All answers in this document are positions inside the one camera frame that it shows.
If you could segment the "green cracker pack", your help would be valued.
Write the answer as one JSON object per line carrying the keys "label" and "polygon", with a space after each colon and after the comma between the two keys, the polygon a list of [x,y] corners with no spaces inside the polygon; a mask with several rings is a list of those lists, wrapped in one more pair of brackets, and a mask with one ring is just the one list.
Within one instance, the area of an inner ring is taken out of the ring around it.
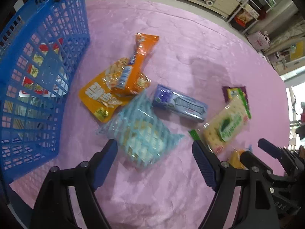
{"label": "green cracker pack", "polygon": [[252,118],[248,102],[238,89],[236,94],[212,119],[190,130],[193,140],[200,140],[214,154],[220,154]]}

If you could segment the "purple snack packet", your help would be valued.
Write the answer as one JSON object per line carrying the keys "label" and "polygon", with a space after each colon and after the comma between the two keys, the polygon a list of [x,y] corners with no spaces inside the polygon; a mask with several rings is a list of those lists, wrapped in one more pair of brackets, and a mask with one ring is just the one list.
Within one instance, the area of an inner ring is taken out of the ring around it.
{"label": "purple snack packet", "polygon": [[238,89],[241,90],[246,101],[248,102],[247,91],[245,86],[222,86],[222,92],[224,95],[225,102],[229,102],[236,94],[238,94]]}

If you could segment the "blue purple gum box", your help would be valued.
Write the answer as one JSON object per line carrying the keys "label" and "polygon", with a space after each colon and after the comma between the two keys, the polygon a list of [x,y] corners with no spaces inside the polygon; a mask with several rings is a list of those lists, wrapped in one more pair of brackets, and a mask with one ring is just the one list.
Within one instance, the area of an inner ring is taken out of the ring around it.
{"label": "blue purple gum box", "polygon": [[161,84],[157,85],[152,105],[198,122],[206,119],[208,110],[207,104]]}

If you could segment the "light blue lattice snack pack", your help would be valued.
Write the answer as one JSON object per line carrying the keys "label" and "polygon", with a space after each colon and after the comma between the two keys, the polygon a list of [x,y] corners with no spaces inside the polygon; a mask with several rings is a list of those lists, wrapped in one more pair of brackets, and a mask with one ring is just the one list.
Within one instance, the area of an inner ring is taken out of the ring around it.
{"label": "light blue lattice snack pack", "polygon": [[139,169],[148,168],[166,156],[184,137],[171,132],[157,117],[148,90],[136,95],[96,134],[116,140],[126,158]]}

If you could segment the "orange cracker snack bag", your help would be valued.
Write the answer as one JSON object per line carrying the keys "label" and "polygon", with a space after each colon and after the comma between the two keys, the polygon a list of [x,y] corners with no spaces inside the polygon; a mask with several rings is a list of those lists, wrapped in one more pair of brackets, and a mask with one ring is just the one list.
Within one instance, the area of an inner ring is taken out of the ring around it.
{"label": "orange cracker snack bag", "polygon": [[136,83],[135,93],[120,95],[111,91],[128,61],[129,59],[126,57],[120,58],[79,91],[81,101],[102,123],[108,122],[120,106],[127,105],[137,94],[150,86],[151,80],[141,72]]}

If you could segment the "red snack pouch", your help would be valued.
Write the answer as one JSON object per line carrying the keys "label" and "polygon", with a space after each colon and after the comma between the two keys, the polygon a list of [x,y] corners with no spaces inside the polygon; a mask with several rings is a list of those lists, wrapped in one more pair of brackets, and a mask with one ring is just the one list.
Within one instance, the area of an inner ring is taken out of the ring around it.
{"label": "red snack pouch", "polygon": [[37,49],[30,43],[26,44],[24,54],[17,62],[28,73],[23,78],[22,86],[47,98],[67,94],[68,77],[63,68],[64,55],[60,49],[63,42],[62,38],[58,42],[42,42]]}

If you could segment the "orange wafer bar wrapper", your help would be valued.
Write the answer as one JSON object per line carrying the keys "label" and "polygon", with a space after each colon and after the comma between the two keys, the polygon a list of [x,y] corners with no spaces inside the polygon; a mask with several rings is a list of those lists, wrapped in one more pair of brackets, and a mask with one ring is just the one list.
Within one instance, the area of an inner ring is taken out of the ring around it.
{"label": "orange wafer bar wrapper", "polygon": [[134,51],[116,85],[112,87],[113,93],[128,96],[140,92],[137,81],[141,74],[143,62],[158,41],[159,36],[156,35],[136,34]]}

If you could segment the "blue plastic mesh basket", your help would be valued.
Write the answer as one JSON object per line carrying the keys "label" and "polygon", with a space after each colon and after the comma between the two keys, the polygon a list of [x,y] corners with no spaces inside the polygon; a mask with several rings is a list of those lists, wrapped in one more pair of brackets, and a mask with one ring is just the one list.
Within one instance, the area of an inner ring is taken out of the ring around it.
{"label": "blue plastic mesh basket", "polygon": [[76,69],[90,43],[85,0],[29,0],[1,32],[1,173],[55,158]]}

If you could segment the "bear cake blue wrapper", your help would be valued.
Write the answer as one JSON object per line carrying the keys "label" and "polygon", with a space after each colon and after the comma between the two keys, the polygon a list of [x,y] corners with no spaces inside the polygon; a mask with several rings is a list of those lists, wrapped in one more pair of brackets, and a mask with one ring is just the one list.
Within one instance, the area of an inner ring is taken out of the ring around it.
{"label": "bear cake blue wrapper", "polygon": [[240,156],[244,152],[252,152],[252,145],[250,144],[246,148],[234,148],[232,147],[232,152],[230,153],[230,156],[228,158],[228,163],[231,164],[232,167],[240,170],[248,170],[247,167],[245,167],[241,162],[240,162]]}

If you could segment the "pink quilted table cloth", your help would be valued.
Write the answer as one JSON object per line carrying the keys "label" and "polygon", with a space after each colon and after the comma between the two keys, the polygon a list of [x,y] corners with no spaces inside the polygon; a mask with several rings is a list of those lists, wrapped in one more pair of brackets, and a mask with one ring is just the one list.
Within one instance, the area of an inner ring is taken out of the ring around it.
{"label": "pink quilted table cloth", "polygon": [[119,152],[96,197],[113,228],[197,228],[214,192],[208,187],[192,155],[190,131],[203,125],[173,111],[195,111],[186,96],[206,109],[206,120],[226,106],[222,88],[246,89],[251,119],[233,138],[213,127],[211,142],[217,156],[227,160],[232,152],[251,148],[253,153],[283,175],[279,162],[258,148],[266,138],[288,145],[288,108],[285,84],[267,61],[246,42],[198,15],[155,2],[140,0],[87,0],[91,43],[80,64],[64,112],[58,156],[11,184],[33,206],[47,171],[57,165],[75,167],[102,150],[122,121],[100,126],[81,102],[79,90],[121,57],[129,57],[136,33],[159,36],[144,73],[151,79],[147,104],[178,144],[165,153],[157,131],[137,119],[136,131],[119,142]]}

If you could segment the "pink shopping bag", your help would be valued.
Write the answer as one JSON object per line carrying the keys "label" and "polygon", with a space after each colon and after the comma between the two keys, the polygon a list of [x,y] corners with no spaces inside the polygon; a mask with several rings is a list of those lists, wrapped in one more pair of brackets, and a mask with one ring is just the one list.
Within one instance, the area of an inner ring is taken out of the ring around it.
{"label": "pink shopping bag", "polygon": [[267,31],[257,31],[252,33],[247,36],[247,39],[256,51],[265,50],[270,45],[269,34]]}

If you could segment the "white metal shelf rack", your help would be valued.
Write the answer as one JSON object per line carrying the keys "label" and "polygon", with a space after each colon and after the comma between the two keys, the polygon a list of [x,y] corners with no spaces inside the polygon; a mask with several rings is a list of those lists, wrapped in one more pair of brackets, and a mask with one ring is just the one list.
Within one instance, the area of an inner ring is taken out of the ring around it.
{"label": "white metal shelf rack", "polygon": [[246,34],[276,6],[275,0],[240,0],[227,20],[234,29]]}

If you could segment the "white paper roll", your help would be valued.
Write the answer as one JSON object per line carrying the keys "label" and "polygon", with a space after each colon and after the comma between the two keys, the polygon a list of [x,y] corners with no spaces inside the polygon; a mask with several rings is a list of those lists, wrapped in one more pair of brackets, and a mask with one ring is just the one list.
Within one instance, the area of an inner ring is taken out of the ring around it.
{"label": "white paper roll", "polygon": [[214,2],[213,0],[207,0],[206,4],[207,6],[212,6],[214,4],[213,2]]}

